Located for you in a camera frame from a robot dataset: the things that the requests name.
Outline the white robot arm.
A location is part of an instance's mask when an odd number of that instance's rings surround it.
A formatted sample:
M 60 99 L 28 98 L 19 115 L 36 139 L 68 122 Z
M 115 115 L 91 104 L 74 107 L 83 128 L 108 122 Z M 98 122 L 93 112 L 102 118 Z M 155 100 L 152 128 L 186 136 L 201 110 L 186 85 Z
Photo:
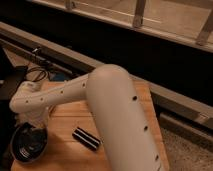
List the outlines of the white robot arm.
M 105 64 L 47 90 L 23 82 L 10 109 L 38 127 L 45 108 L 85 100 L 112 171 L 166 171 L 133 80 L 124 68 Z

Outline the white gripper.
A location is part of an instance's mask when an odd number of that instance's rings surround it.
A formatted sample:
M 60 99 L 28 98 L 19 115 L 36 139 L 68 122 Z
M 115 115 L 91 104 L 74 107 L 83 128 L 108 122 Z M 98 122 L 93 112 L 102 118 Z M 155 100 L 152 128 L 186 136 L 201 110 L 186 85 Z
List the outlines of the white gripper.
M 46 128 L 48 125 L 49 112 L 47 108 L 31 111 L 23 114 L 23 121 L 36 128 Z

